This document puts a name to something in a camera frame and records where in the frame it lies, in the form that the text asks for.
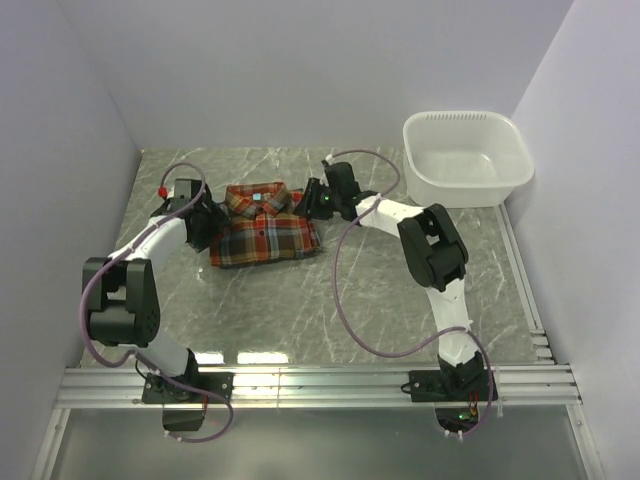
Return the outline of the red brown plaid shirt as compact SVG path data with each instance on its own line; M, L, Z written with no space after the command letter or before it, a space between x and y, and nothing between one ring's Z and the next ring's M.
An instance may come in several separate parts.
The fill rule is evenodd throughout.
M303 190L283 182L228 186L223 207L230 224L212 240L211 265L236 268L319 253L321 240L314 224L294 214L303 196Z

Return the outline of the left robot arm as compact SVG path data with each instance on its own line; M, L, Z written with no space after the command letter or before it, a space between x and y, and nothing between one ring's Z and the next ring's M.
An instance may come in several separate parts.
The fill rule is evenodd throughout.
M199 395L202 379L192 371L192 353L161 331L156 274L181 246L201 252L228 224L208 192L200 198L176 193L124 247L85 262L79 323L95 360L117 368L134 356L167 376L166 390L177 401Z

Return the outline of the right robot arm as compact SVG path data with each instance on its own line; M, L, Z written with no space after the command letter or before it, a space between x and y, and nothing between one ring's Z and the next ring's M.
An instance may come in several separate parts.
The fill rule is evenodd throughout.
M351 227L373 228L399 239L413 280L425 289L438 337L440 385L460 400L478 387L485 362L471 335L465 299L469 256L445 207L411 206L364 191L347 162L322 162L327 182L312 177L294 213L329 220L338 213Z

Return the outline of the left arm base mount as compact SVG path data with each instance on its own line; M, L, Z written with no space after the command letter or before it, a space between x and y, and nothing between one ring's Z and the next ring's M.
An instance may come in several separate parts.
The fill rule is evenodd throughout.
M203 401L221 403L211 399L202 391L211 392L223 398L231 399L234 374L231 372L199 373L193 383L186 379L169 382L161 376L148 374L142 391L141 402L151 405L196 404Z

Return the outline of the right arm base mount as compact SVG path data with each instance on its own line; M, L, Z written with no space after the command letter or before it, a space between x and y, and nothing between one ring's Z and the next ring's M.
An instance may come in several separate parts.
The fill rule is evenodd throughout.
M487 401L498 399L498 390L489 388L486 370L469 381L454 380L441 370L411 370L408 381L400 386L413 403L455 403L470 400Z

